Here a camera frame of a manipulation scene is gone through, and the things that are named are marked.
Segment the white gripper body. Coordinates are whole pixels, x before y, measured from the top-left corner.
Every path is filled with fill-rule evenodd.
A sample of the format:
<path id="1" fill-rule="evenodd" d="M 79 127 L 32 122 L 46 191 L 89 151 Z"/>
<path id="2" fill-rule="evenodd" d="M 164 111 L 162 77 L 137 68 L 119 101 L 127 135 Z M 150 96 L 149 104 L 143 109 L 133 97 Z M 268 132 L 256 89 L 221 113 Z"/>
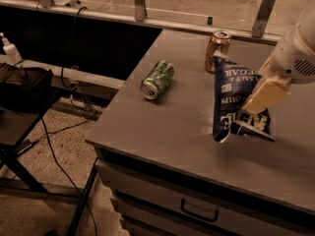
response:
<path id="1" fill-rule="evenodd" d="M 276 45 L 270 58 L 259 69 L 264 77 L 279 75 L 294 84 L 315 81 L 315 29 L 291 30 Z"/>

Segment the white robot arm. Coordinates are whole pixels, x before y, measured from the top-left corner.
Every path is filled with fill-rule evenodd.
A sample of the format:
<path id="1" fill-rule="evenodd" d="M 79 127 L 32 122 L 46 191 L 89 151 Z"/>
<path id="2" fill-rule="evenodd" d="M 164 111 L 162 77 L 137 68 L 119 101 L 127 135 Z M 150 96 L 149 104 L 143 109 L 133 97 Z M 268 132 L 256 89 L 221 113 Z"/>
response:
<path id="1" fill-rule="evenodd" d="M 241 109 L 256 115 L 290 95 L 292 84 L 315 81 L 315 12 L 296 24 L 259 69 L 261 76 Z"/>

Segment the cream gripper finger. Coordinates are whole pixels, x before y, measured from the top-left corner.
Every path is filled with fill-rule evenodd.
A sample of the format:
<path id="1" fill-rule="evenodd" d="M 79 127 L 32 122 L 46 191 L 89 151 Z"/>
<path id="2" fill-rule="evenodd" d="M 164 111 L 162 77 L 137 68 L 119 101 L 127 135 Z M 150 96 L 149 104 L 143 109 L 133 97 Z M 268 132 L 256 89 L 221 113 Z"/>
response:
<path id="1" fill-rule="evenodd" d="M 276 105 L 290 95 L 291 78 L 272 76 L 262 78 L 247 97 L 241 109 L 250 115 L 256 115 Z"/>

